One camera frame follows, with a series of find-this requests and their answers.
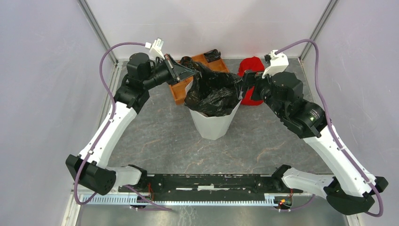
white trash bin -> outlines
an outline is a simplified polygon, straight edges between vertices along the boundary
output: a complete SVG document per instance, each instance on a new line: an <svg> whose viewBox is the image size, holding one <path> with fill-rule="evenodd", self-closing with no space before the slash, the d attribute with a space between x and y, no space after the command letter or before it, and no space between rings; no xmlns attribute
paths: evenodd
<svg viewBox="0 0 399 226"><path fill-rule="evenodd" d="M192 82L186 86L186 94L190 90ZM209 140L217 140L223 137L229 129L230 123L237 112L241 101L233 109L230 115L221 117L207 117L202 113L190 110L192 120L194 121L195 128L197 128L202 138Z"/></svg>

wire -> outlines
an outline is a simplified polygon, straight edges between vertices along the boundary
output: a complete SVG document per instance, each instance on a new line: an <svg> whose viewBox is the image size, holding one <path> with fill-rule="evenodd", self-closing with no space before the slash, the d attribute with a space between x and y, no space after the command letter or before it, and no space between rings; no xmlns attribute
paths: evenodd
<svg viewBox="0 0 399 226"><path fill-rule="evenodd" d="M290 204L290 205L287 205L287 204L286 204L286 201L283 201L283 200L284 200L284 199L283 199L283 200L280 201L280 206L281 206L281 205L284 205L284 206L286 206L286 207L288 207L288 208L291 208L292 205L293 205L293 202L294 202L293 195L294 195L294 190L291 188L291 189L290 189L290 192L289 192L289 195L288 195L288 199L291 200L291 204Z"/></svg>
<svg viewBox="0 0 399 226"><path fill-rule="evenodd" d="M309 201L308 201L307 203L303 204L302 206L298 206L298 207L295 207L295 208L290 208L290 209L288 209L288 210L282 210L282 209L280 209L279 211L280 211L280 212L291 212L291 211L293 211L293 210L300 210L300 209L302 209L302 208L305 208L305 207L309 206L309 205L314 201L315 197L316 197L316 195L313 194L312 197L311 197L311 199L309 199Z"/></svg>
<svg viewBox="0 0 399 226"><path fill-rule="evenodd" d="M73 186L73 197L75 198L75 201L76 201L77 204L79 204L79 205L87 204L87 203L90 202L90 201L92 200L92 198L97 194L96 192L94 192L86 201L81 202L81 201L79 200L79 197L78 197L78 183L79 183L79 179L80 179L80 175L81 175L81 173L82 173L83 167L84 167L84 165L86 164L86 162L88 161L88 159L89 159L89 157L90 157L90 155L91 155L91 154L90 154L90 151L93 151L94 148L96 147L97 143L100 141L101 137L103 136L103 134L105 133L105 131L106 131L107 128L109 127L109 125L110 125L112 119L114 118L115 111L116 111L115 100L114 100L114 98L113 98L113 96L112 96L112 92L111 92L110 88L108 88L108 85L107 85L107 83L105 82L105 79L104 79L104 76L103 76L103 63L104 63L104 60L105 60L105 58L107 57L107 55L108 55L114 48L119 47L119 46L124 46L124 45L145 46L144 43L139 43L139 42L123 42L123 43L119 43L119 44L116 44L116 45L112 46L111 48L109 48L109 50L107 50L107 51L104 53L103 57L101 58L101 61L100 61L100 79L101 79L101 82L103 83L103 86L104 86L105 90L107 91L107 93L108 93L108 95L109 95L109 97L110 97L110 99L111 99L112 111L111 111L111 115L110 115L109 120L108 120L107 123L105 124L104 128L101 130L100 134L98 134L97 138L94 140L92 146L90 147L89 152L87 153L87 155L86 155L86 157L84 158L83 162L80 164L80 167L79 167L79 169L78 169L78 172L76 173L75 184L74 184L74 186Z"/></svg>
<svg viewBox="0 0 399 226"><path fill-rule="evenodd" d="M336 144L338 145L338 147L340 148L340 150L342 151L342 153L345 155L345 157L351 162L351 164L357 169L357 171L360 173L360 175L363 177L363 179L368 183L368 185L371 187L371 189L374 191L375 195L377 196L377 200L378 200L378 206L379 206L379 212L377 214L375 213L370 213L370 212L366 212L366 214L373 216L373 217L381 217L384 213L384 206L383 206L383 201L381 198L380 193L378 192L377 188L370 183L369 178L367 177L367 175L363 172L363 170L359 167L359 165L354 161L354 159L348 154L348 152L345 150L345 148L343 147L343 145L341 144L341 142L338 139L338 136L335 134L334 130L333 130L333 126L331 123L331 119L330 119L330 113L328 111L328 106L326 103L326 100L324 99L322 93L320 92L320 88L319 88L319 47L317 46L316 42L311 40L311 39L303 39L303 40L299 40L297 42L294 42L282 49L279 49L278 51L276 51L276 55L281 53L282 51L285 51L293 46L296 46L298 44L304 43L304 42L310 42L313 46L314 49L316 51L316 60L315 60L315 66L314 66L314 83L316 86L316 91L317 94L319 95L321 102L323 104L324 107L324 112L326 114L326 120L327 120L327 126L328 126L328 130L330 131L332 137L334 138L334 141L336 142Z"/></svg>
<svg viewBox="0 0 399 226"><path fill-rule="evenodd" d="M147 198L145 198L143 195L141 195L138 191L136 191L134 188L132 188L132 186L130 185L124 185L124 187L128 188L129 190L131 190L132 192L136 193L140 198L142 198L142 200L148 202L149 204L156 206L158 208L156 209L137 209L137 210L142 210L142 211L155 211L155 210L164 210L164 211L172 211L172 209L170 208L166 208L163 206L160 206L158 204L155 204L154 202L148 200Z"/></svg>
<svg viewBox="0 0 399 226"><path fill-rule="evenodd" d="M151 188L151 183L148 183L148 193L150 194L151 201L154 201L154 191Z"/></svg>

marble-patterned floor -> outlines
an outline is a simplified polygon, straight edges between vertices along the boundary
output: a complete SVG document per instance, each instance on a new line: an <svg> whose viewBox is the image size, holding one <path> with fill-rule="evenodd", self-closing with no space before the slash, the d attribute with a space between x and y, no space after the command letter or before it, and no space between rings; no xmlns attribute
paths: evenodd
<svg viewBox="0 0 399 226"><path fill-rule="evenodd" d="M242 59L224 61L237 73ZM297 59L289 62L287 71L304 82L305 99L311 100L301 64ZM150 90L150 99L115 146L109 166L128 164L149 173L272 173L281 164L313 173L331 172L266 105L241 105L225 136L202 139L188 108L175 105L167 84Z"/></svg>

white bracket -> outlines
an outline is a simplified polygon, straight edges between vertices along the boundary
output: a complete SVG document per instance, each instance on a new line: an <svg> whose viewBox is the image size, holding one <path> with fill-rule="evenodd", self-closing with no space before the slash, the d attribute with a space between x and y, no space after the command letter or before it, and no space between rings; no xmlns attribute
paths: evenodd
<svg viewBox="0 0 399 226"><path fill-rule="evenodd" d="M284 53L275 54L277 50L270 52L270 66L268 66L263 74L262 79L266 78L266 75L273 76L279 72L283 72L288 67L288 57Z"/></svg>
<svg viewBox="0 0 399 226"><path fill-rule="evenodd" d="M296 188L326 198L324 187L331 184L333 175L316 175L299 171L295 168L288 169L282 178L289 188Z"/></svg>
<svg viewBox="0 0 399 226"><path fill-rule="evenodd" d="M115 186L136 185L141 177L141 171L131 167L107 167L107 170L116 172Z"/></svg>
<svg viewBox="0 0 399 226"><path fill-rule="evenodd" d="M151 45L149 42L145 44L145 48L149 49L150 55L153 57L160 57L161 59L165 59L161 49L163 46L163 40L157 38L154 43Z"/></svg>

red cloth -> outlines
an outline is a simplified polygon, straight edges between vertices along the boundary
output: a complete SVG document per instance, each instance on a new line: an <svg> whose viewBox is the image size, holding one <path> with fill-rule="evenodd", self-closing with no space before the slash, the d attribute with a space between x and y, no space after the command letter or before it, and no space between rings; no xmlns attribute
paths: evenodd
<svg viewBox="0 0 399 226"><path fill-rule="evenodd" d="M255 56L251 57L251 58L244 59L239 65L238 75L240 77L244 76L244 72L246 70L252 70L254 72L264 71L264 66L261 62L261 59L255 57ZM242 101L241 101L242 105L258 106L263 103L262 100L260 100L260 101L251 100L251 96L252 96L253 92L254 92L254 88L248 90L244 99L242 99Z"/></svg>

